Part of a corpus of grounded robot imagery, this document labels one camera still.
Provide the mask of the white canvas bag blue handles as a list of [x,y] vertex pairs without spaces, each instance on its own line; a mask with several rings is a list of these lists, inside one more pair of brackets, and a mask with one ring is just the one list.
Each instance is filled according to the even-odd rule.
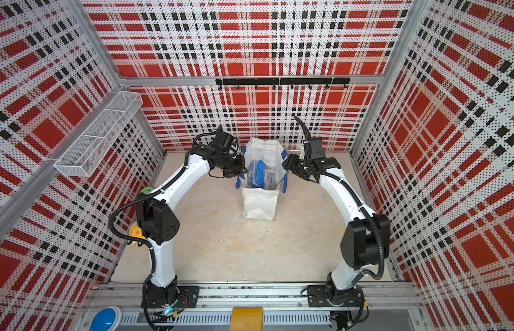
[[283,162],[287,150],[277,140],[251,138],[242,147],[247,174],[237,177],[236,188],[243,197],[242,216],[273,221],[279,194],[287,192],[287,171]]

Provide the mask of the blue compass set case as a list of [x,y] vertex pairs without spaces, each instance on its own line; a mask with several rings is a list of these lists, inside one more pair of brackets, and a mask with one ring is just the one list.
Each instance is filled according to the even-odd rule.
[[270,187],[270,174],[265,162],[253,160],[248,172],[248,187],[268,190]]

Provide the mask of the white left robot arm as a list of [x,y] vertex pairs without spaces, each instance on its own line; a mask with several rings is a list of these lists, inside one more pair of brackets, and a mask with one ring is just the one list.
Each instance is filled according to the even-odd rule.
[[[155,297],[163,304],[174,303],[179,298],[173,246],[181,222],[174,210],[188,190],[215,168],[222,170],[224,178],[247,172],[242,153],[230,154],[214,143],[200,143],[185,153],[182,166],[163,184],[147,194],[139,194],[109,217],[108,227],[112,234],[125,241],[136,241],[149,249],[151,271],[142,290],[146,298]],[[141,238],[120,233],[115,226],[118,214],[131,207],[136,209]]]

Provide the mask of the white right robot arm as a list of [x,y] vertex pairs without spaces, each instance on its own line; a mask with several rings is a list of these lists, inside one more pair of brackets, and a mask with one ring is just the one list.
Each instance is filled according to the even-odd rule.
[[352,292],[365,276],[382,279],[389,255],[388,217],[376,213],[360,198],[334,157],[303,159],[289,154],[283,168],[324,188],[344,218],[346,229],[340,243],[342,259],[328,275],[327,295],[336,297]]

